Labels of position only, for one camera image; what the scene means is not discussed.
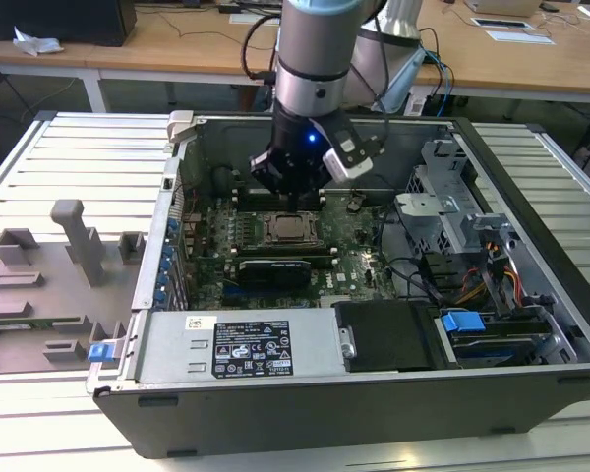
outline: warning label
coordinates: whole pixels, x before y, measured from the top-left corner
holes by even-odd
[[[217,323],[213,345],[217,379],[293,375],[288,322]]]

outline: blue plastic clip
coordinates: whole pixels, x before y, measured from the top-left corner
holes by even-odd
[[[485,331],[485,324],[479,312],[451,311],[442,316],[446,332]]]

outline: blue latch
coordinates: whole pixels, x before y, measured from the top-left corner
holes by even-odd
[[[90,362],[113,362],[114,346],[104,342],[89,347],[88,360]]]
[[[446,332],[485,331],[485,324],[479,312],[452,311],[442,316]]]

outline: black box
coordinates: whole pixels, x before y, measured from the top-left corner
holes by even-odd
[[[122,46],[136,24],[134,0],[0,0],[0,41],[13,27],[35,37]]]

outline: wooden desk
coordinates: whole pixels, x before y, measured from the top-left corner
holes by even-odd
[[[440,39],[440,54],[456,77],[454,94],[499,98],[590,102],[590,21],[576,10],[576,5],[557,3],[560,14],[579,24],[569,26],[557,17],[544,23],[546,29],[530,34],[548,35],[555,45],[497,42],[486,29],[463,23],[454,12],[470,23],[470,18],[495,18],[524,21],[533,27],[546,19],[541,13],[531,18],[500,17],[472,12],[462,1],[448,6],[440,0],[424,0],[420,28],[431,27]],[[429,31],[423,32],[426,47],[435,50]],[[435,66],[424,66],[412,94],[428,95],[439,75]]]
[[[92,111],[97,113],[108,110],[101,79],[252,84],[240,67],[240,42],[249,24],[230,24],[230,16],[216,10],[177,12],[137,7],[137,11],[136,27],[123,47],[62,43],[64,52],[32,57],[11,42],[0,41],[0,70],[79,78],[86,86]],[[167,21],[184,35],[179,37]],[[249,48],[247,55],[252,70],[266,69],[276,34],[277,27],[271,25],[256,31],[251,46],[258,49]]]
[[[558,5],[562,14],[577,12],[575,5]],[[452,11],[442,13],[443,7],[440,0],[424,0],[419,25],[438,32],[442,59],[456,77],[455,94],[590,102],[590,21],[580,20],[575,27],[546,23],[555,45],[516,44],[492,40],[486,33],[490,29],[470,27]],[[462,0],[449,9],[466,21],[471,17],[490,17],[474,14]],[[0,69],[10,74],[77,77],[84,81],[95,112],[107,110],[99,85],[101,79],[251,84],[240,69],[240,44],[236,42],[243,40],[249,25],[232,25],[229,15],[220,15],[215,10],[137,10],[141,13],[136,28],[121,48],[68,43],[62,53],[35,58],[20,52],[10,42],[0,42]],[[181,33],[193,34],[179,37],[179,32],[166,20]],[[544,21],[541,14],[522,20],[533,26]],[[257,31],[252,45],[263,50],[249,49],[252,69],[266,68],[276,31],[274,26]],[[539,29],[530,33],[547,32]],[[434,49],[433,38],[427,31],[424,42]],[[437,80],[435,66],[425,66],[411,90],[412,102],[424,101]]]

